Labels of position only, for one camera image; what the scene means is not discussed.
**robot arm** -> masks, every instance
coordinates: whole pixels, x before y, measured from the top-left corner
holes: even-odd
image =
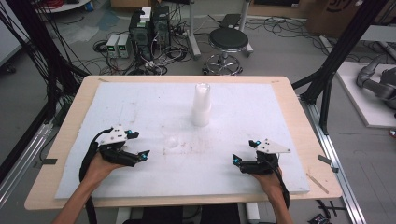
[[[389,85],[388,82],[383,82],[382,78],[381,82],[379,83],[370,79],[371,76],[375,73],[375,69],[379,65],[380,60],[381,56],[378,56],[373,59],[367,66],[363,67],[358,74],[356,84],[361,88],[372,91],[373,93],[375,93],[376,97],[382,100],[389,100],[394,94],[395,88]],[[393,79],[396,79],[396,74],[394,74],[394,72],[392,73],[391,70],[384,71],[382,76],[393,77]]]

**metal pole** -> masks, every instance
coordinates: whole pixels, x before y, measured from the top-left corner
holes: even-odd
[[[190,0],[190,36],[194,36],[194,0]]]
[[[250,0],[245,0],[244,5],[242,7],[242,16],[241,16],[241,22],[239,24],[239,30],[244,32],[245,30],[245,23],[247,22],[247,14],[248,14],[248,5],[250,3]]]

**cardboard box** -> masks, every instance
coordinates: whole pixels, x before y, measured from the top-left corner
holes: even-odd
[[[248,15],[251,16],[265,16],[265,17],[288,17],[288,18],[304,18],[308,17],[308,13],[316,3],[315,0],[300,0],[297,7],[281,7],[281,6],[267,6],[250,4],[248,8]]]
[[[358,0],[317,1],[308,14],[306,30],[315,35],[340,37],[355,16]]]

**wrist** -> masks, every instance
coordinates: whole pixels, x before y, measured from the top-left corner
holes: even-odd
[[[94,191],[99,187],[100,182],[97,182],[97,181],[89,179],[89,178],[84,178],[81,181],[80,185],[87,190]]]

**chair wheel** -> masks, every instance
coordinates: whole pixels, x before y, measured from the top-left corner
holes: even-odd
[[[207,74],[209,74],[209,69],[203,68],[203,69],[202,69],[202,72],[204,73],[204,75],[207,75]]]

